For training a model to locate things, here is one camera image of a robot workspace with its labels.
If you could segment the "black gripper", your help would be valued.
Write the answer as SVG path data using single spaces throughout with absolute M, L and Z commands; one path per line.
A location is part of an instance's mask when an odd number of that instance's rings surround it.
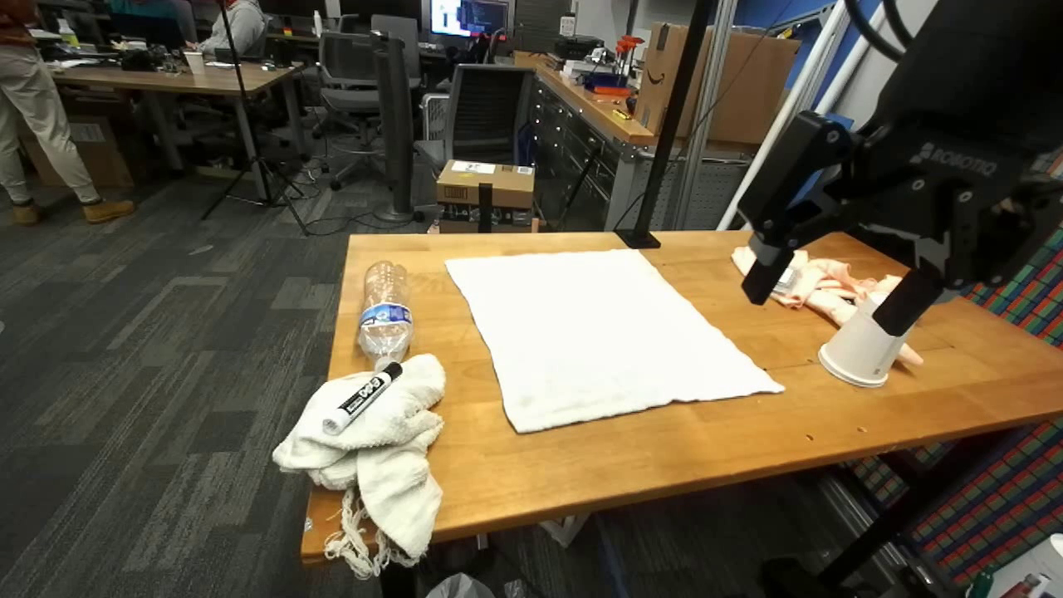
M 885 337 L 908 337 L 942 285 L 1012 275 L 1059 220 L 1056 201 L 1025 194 L 1063 141 L 1059 48 L 1063 0 L 937 0 L 862 127 L 786 120 L 740 194 L 744 296 L 762 305 L 793 253 L 833 228 L 913 242 L 917 269 L 873 309 Z

